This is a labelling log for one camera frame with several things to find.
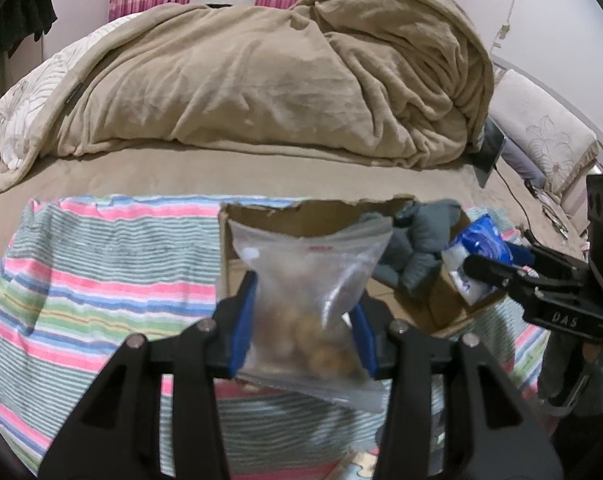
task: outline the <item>floral pillow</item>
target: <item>floral pillow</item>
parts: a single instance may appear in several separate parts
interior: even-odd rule
[[[514,70],[495,89],[490,115],[546,176],[557,198],[599,153],[595,133],[545,90]]]

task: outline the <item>screw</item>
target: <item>screw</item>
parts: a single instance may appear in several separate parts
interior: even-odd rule
[[[476,348],[479,346],[479,343],[481,343],[479,336],[477,334],[473,334],[472,332],[461,336],[461,341],[464,343],[464,345],[469,346],[470,348]]]
[[[402,335],[408,332],[410,325],[403,319],[393,319],[389,324],[390,331],[396,335]]]
[[[130,348],[141,348],[146,343],[146,336],[144,334],[134,333],[126,338],[126,345]]]
[[[205,317],[197,322],[199,332],[212,332],[217,328],[217,322],[212,317]]]

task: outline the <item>power cord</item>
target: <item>power cord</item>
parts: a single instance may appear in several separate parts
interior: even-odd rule
[[[510,8],[508,9],[508,14],[506,15],[505,23],[499,28],[498,32],[493,39],[492,45],[490,45],[490,53],[493,53],[493,50],[496,46],[501,46],[497,43],[497,40],[505,40],[506,35],[510,31],[510,18],[513,15],[513,10],[515,9],[515,0],[510,2]]]
[[[515,199],[515,202],[517,202],[519,204],[521,210],[523,211],[524,216],[526,216],[526,220],[528,222],[528,231],[531,232],[531,234],[533,235],[533,238],[536,238],[535,233],[533,233],[533,224],[531,223],[531,218],[530,218],[530,216],[528,216],[528,212],[526,211],[526,208],[523,206],[523,204],[520,202],[520,200],[515,196],[515,193],[513,193],[513,190],[511,189],[510,184],[507,183],[506,179],[504,178],[504,175],[501,174],[501,172],[499,171],[499,168],[497,166],[495,166],[495,171],[497,171],[497,174],[500,176],[501,180],[504,181],[505,186],[508,188],[510,195]]]

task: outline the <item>pillow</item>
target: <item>pillow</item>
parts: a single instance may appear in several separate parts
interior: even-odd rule
[[[528,155],[508,137],[505,138],[502,158],[506,164],[517,171],[517,174],[523,180],[530,180],[531,184],[537,189],[543,189],[546,185],[546,175],[543,174],[543,171],[535,166]]]
[[[597,136],[560,102],[514,70],[508,70],[490,102],[495,122],[546,176],[557,198],[599,153]]]

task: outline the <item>blue gripper pad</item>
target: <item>blue gripper pad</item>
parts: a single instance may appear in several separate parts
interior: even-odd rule
[[[230,359],[228,369],[231,377],[235,377],[246,360],[246,353],[250,348],[253,332],[253,307],[258,290],[258,280],[255,278],[248,292],[243,298],[237,297],[242,302],[242,310],[235,325],[230,341]]]
[[[377,354],[375,352],[373,330],[371,330],[360,304],[355,305],[354,309],[348,313],[348,316],[350,317],[355,347],[357,348],[361,366],[374,379],[377,377],[379,363],[377,362]]]
[[[535,257],[533,256],[533,253],[528,250],[528,248],[511,242],[506,242],[505,244],[508,246],[510,253],[513,255],[514,265],[518,267],[533,266],[535,263]]]

